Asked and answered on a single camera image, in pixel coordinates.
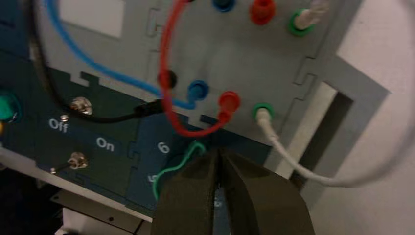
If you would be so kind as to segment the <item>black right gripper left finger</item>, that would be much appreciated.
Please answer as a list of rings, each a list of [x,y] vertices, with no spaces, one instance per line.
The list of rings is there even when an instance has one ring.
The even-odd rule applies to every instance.
[[[165,185],[157,202],[153,235],[210,235],[218,183],[216,149],[192,160]]]

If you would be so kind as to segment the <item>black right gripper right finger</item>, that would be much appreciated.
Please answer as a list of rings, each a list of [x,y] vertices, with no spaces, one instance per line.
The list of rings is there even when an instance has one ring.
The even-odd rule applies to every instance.
[[[232,235],[313,235],[307,205],[285,178],[220,149],[221,185]]]

